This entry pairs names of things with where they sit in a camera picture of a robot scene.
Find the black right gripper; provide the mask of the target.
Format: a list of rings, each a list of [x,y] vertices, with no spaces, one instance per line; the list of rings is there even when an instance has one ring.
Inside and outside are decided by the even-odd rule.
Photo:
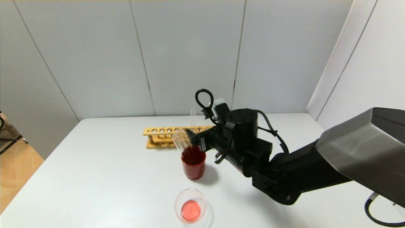
[[[214,126],[200,133],[194,133],[193,129],[186,128],[185,133],[187,136],[188,144],[190,146],[197,146],[202,152],[211,149],[218,149],[224,141],[222,135],[222,128]]]

